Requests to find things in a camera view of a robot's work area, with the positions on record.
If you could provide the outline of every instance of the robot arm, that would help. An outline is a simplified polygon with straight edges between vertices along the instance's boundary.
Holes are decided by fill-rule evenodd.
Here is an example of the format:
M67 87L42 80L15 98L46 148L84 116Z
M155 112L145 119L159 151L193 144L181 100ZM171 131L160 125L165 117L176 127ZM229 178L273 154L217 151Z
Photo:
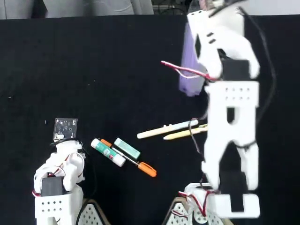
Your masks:
M84 180L83 147L77 140L56 145L34 176L37 225L74 225L83 202L83 191L76 183Z
M259 63L249 41L232 28L235 7L210 17L211 11L189 14L188 24L196 60L205 66L209 77L217 79L205 87L210 97L208 135L204 146L202 170L214 190L207 199L210 210L221 218L256 218L260 214L258 196L249 194L258 185L258 146L255 142ZM227 121L227 109L235 118ZM239 171L220 171L219 163L230 142L241 158ZM204 199L205 192L187 188L188 194Z

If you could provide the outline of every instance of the green glue stick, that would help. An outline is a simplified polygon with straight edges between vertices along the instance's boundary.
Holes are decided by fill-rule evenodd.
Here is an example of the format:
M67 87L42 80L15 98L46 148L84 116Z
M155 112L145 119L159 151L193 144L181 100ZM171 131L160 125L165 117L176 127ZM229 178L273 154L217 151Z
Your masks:
M123 164L125 163L125 158L123 158L120 154L118 154L114 150L107 147L97 138L95 138L90 145L98 152L102 153L104 156L106 156L111 161L113 161L115 164L117 164L119 167L123 166Z

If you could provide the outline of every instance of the black cable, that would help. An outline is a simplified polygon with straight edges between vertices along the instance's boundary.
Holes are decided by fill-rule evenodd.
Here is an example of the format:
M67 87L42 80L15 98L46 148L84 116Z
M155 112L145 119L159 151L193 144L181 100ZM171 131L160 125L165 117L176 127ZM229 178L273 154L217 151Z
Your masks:
M51 146L51 147L55 147L56 145L58 145L58 144L60 144L60 143L63 143L63 142L67 142L67 141L79 141L79 142L81 142L78 138L72 137L72 138L65 138L65 139L60 139L60 140L58 140L58 141L56 141L56 142L52 142L52 143L50 144L50 146Z
M194 134L193 134L193 132L192 132L191 122L192 122L193 120L197 120L197 121L199 122L199 121L201 120L201 118L192 118L192 119L188 122L188 130L189 130L189 133L191 134L191 137L192 137L192 140L193 140L193 142L194 142L194 145L195 145L195 147L196 147L197 152L201 155L202 161L205 162L204 155L203 155L203 153L200 151L199 146L198 146L198 144L197 144L197 141L196 141L196 139L195 139L195 137L194 137Z
M267 100L265 101L264 105L262 106L262 109L260 110L260 112L258 113L257 117L256 117L256 127L258 127L260 121L262 120L263 115L265 114L265 112L267 111L268 107L270 106L272 99L274 98L275 95L275 90L276 90L276 83L277 83L277 79L276 79L276 71L270 56L270 52L268 49L268 44L267 44L267 38L263 32L263 30L260 28L260 26L255 22L255 20L253 19L253 17L251 17L242 7L238 7L238 9L241 11L242 14L244 14L247 19L250 20L250 22L255 26L255 28L258 30L260 38L262 40L262 45L264 47L264 51L267 57L267 61L269 63L269 67L270 67L270 71L271 71L271 77L272 77L272 85L267 97ZM236 147L240 148L240 149L249 149L253 144L256 143L256 140L254 140L253 142L249 143L249 144L245 144L243 146L238 146L236 145Z

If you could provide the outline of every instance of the pen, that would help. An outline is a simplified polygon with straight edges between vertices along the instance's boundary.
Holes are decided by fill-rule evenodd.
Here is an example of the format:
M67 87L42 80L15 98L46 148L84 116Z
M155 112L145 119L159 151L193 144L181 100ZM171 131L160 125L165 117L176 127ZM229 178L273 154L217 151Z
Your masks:
M164 134L164 133L168 133L174 130L180 130L183 128L187 128L188 127L188 123L189 121L186 122L182 122L182 123L177 123L177 124L170 124L169 126L164 125L161 128L157 128L154 130L148 130L142 133L137 134L137 138L141 139L141 138L145 138L145 137L151 137L151 136L155 136L155 135L160 135L160 134ZM191 127L198 125L198 121L197 120L192 120L191 121Z

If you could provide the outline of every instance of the marker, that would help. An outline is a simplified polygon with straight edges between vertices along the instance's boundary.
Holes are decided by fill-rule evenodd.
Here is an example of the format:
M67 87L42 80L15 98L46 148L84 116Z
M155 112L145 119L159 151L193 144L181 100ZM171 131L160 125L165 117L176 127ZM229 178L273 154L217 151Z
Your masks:
M192 130L192 134L198 134L198 133L207 131L208 128L207 128L207 125L205 124L205 126L203 126L203 127L198 127L198 128L194 128L194 129L191 129L191 130ZM176 139L176 138L186 137L186 136L190 136L190 135L191 135L190 131L185 130L185 131L181 131L181 132L177 132L177 133L174 133L174 134L164 136L164 140L173 140L173 139Z
M101 139L101 142L103 142L103 144L105 144L107 147L111 147L112 144L110 144L108 141ZM131 163L133 163L134 165L137 166L137 168L139 168L140 170L142 170L143 172L145 172L146 174L148 174L151 177L156 177L157 175L157 171L155 169L153 169L151 166L149 166L148 164L144 163L144 162L136 162L133 161L131 158L129 158L128 156L126 156L125 154L123 154L122 152L120 152L119 150L117 150L116 148L112 147L112 150L119 153L121 156L123 156L125 159L127 159L128 161L130 161Z
M177 124L170 124L169 126L164 125L162 128L157 128L154 130L148 130L142 133L137 134L137 138L141 139L141 138L145 138L145 137L151 137L151 136L155 136L155 135L160 135L160 134L164 134L164 133L168 133L174 130L180 130L183 128L188 128L188 123L190 121L186 121L186 122L182 122L182 123L177 123ZM196 126L198 125L198 120L192 120L191 121L191 127L192 126Z

